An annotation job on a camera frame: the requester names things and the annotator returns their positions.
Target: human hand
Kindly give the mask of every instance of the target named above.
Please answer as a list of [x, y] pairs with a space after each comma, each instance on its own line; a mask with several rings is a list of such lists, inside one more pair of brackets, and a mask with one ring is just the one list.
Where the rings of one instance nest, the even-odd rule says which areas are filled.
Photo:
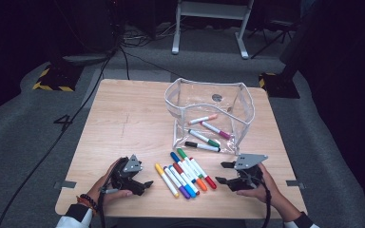
[[[262, 179], [263, 181], [265, 181], [266, 187], [271, 193], [271, 205], [274, 206], [277, 203], [277, 200], [280, 200], [283, 195], [278, 190], [274, 179], [272, 178], [268, 170], [266, 170], [265, 166], [262, 163], [259, 163], [258, 166], [259, 169], [262, 171]], [[263, 203], [266, 202], [266, 191], [262, 184], [260, 184], [256, 189], [239, 190], [236, 192], [236, 194], [245, 197], [257, 198]]]
[[[299, 218], [301, 216], [300, 211], [280, 193], [277, 184], [265, 166], [259, 163], [259, 168], [262, 171], [262, 179], [271, 193], [271, 205], [278, 210], [283, 221], [288, 222]], [[253, 197], [261, 202], [266, 202], [266, 191], [262, 184], [257, 189], [239, 190], [236, 193], [237, 195]]]
[[[118, 159], [117, 161], [115, 161], [114, 163], [112, 163], [111, 166], [109, 166], [109, 168], [106, 171], [106, 173], [103, 176], [101, 176], [94, 183], [94, 185], [91, 187], [91, 189], [86, 193], [96, 203], [98, 203], [98, 201], [99, 201], [100, 188], [103, 187], [103, 185], [105, 184], [108, 176], [111, 174], [111, 170], [114, 168], [114, 166], [118, 163], [119, 160], [120, 159]], [[106, 205], [110, 201], [113, 201], [115, 199], [125, 198], [125, 197], [129, 197], [129, 196], [132, 196], [132, 191], [130, 191], [130, 190], [119, 190], [118, 192], [115, 192], [115, 193], [106, 194], [105, 197], [104, 197], [103, 205]]]

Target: green marker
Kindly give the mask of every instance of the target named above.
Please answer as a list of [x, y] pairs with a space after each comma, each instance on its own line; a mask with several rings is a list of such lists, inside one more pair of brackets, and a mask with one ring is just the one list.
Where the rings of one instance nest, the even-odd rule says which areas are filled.
[[204, 141], [204, 142], [212, 145], [212, 146], [221, 147], [217, 142], [213, 142], [213, 141], [209, 140], [208, 138], [204, 137], [203, 135], [201, 135], [200, 133], [198, 133], [198, 132], [196, 132], [194, 130], [189, 129], [188, 130], [188, 133], [191, 134], [191, 135], [193, 135], [193, 136], [195, 136], [195, 137], [197, 137], [198, 139], [200, 139], [200, 140], [202, 140], [202, 141]]
[[198, 176], [199, 178], [203, 178], [203, 175], [200, 173], [199, 170], [197, 170], [197, 168], [194, 166], [194, 164], [191, 163], [191, 160], [189, 160], [188, 156], [186, 156], [186, 154], [183, 152], [183, 150], [181, 148], [177, 148], [177, 152], [187, 162], [188, 166], [192, 169], [192, 171], [194, 171], [194, 174], [196, 176]]

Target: black marker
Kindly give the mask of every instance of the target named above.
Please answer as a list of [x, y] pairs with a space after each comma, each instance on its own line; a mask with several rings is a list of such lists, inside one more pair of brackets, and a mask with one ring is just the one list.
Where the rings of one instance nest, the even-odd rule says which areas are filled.
[[211, 146], [211, 145], [205, 145], [205, 144], [198, 144], [195, 142], [185, 142], [186, 146], [191, 146], [191, 147], [197, 147], [200, 149], [207, 149], [207, 150], [212, 150], [215, 152], [221, 152], [221, 149], [215, 146]]

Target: clear plastic container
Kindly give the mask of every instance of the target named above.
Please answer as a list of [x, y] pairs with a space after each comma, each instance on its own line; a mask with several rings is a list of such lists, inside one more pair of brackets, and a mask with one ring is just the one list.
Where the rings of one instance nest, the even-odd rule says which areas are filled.
[[[218, 143], [221, 153], [240, 154], [240, 142], [255, 117], [253, 99], [245, 84], [199, 83], [180, 78], [165, 91], [164, 98], [167, 110], [175, 118], [173, 148], [185, 148], [185, 142], [208, 145], [188, 133], [191, 129]], [[189, 123], [214, 114], [217, 118], [206, 122], [229, 134], [229, 139], [201, 123]]]

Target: sleeve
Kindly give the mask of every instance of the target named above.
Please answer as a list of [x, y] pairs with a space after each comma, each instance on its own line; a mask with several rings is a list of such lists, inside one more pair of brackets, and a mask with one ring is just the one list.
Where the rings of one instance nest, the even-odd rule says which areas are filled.
[[90, 208], [82, 204], [72, 204], [67, 213], [59, 219], [56, 227], [88, 228], [92, 218], [93, 211]]
[[301, 212], [301, 216], [294, 221], [284, 222], [285, 228], [319, 228], [307, 217], [304, 212]]

